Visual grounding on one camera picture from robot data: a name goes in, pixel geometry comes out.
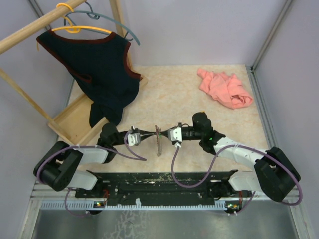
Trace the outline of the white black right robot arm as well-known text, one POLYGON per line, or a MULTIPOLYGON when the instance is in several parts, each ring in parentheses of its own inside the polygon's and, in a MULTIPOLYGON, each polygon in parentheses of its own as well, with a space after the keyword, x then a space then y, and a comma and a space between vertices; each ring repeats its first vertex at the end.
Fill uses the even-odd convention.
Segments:
POLYGON ((179 124, 161 133, 177 148, 183 141, 197 140, 199 146, 214 158, 224 157, 250 168, 248 172, 235 172, 222 186, 223 193, 234 197, 240 191, 262 192, 275 202, 283 202, 293 188, 297 188, 299 204, 303 198, 299 173, 284 152, 277 148, 261 150, 235 142, 212 127, 204 112, 195 113, 192 126, 179 124))

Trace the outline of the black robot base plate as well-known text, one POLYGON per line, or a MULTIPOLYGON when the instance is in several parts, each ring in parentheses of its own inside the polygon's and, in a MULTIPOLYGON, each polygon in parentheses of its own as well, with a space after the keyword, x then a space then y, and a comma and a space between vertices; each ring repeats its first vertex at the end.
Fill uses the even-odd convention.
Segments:
POLYGON ((80 199, 103 198, 95 202, 98 209, 107 206, 215 206, 226 197, 238 197, 231 206, 238 210, 243 197, 250 197, 249 191, 235 191, 229 178, 235 173, 211 172, 199 186, 184 188, 179 186, 171 173, 94 173, 97 183, 92 190, 75 188, 75 196, 80 199))

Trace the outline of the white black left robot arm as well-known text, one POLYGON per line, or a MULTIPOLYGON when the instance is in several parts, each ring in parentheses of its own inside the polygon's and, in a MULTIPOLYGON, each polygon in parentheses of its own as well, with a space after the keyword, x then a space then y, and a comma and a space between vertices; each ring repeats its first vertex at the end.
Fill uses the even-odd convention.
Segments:
POLYGON ((135 154, 130 147, 139 145, 143 140, 154 136, 155 132, 131 127, 128 131, 119 132, 113 123, 102 127, 98 142, 94 146, 72 145, 58 141, 36 164, 33 174, 38 182, 48 185, 59 192, 65 188, 82 188, 94 198, 104 191, 102 183, 92 172, 77 172, 81 164, 106 164, 115 156, 136 161, 146 161, 135 154))

